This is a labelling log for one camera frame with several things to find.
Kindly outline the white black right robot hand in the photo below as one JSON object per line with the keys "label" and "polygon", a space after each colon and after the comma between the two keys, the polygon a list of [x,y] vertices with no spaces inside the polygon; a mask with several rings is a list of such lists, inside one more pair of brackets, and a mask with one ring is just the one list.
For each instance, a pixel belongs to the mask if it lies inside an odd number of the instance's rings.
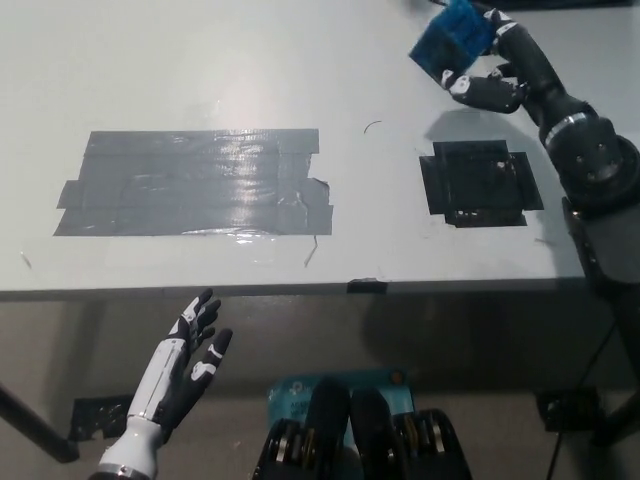
{"label": "white black right robot hand", "polygon": [[456,102],[479,110],[511,114],[524,108],[539,129],[544,144],[576,124],[599,122],[595,109],[571,96],[556,70],[529,31],[504,11],[472,2],[470,8],[491,32],[484,55],[504,62],[486,77],[473,76],[448,64],[436,76]]}

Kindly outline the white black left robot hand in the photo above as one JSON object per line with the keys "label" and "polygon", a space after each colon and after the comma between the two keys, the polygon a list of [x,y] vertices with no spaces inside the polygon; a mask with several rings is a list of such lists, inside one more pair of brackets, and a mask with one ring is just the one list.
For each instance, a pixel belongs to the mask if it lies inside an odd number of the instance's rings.
{"label": "white black left robot hand", "polygon": [[125,438],[162,445],[205,393],[233,337],[232,330],[213,326],[220,306],[206,289],[178,316],[140,380]]}

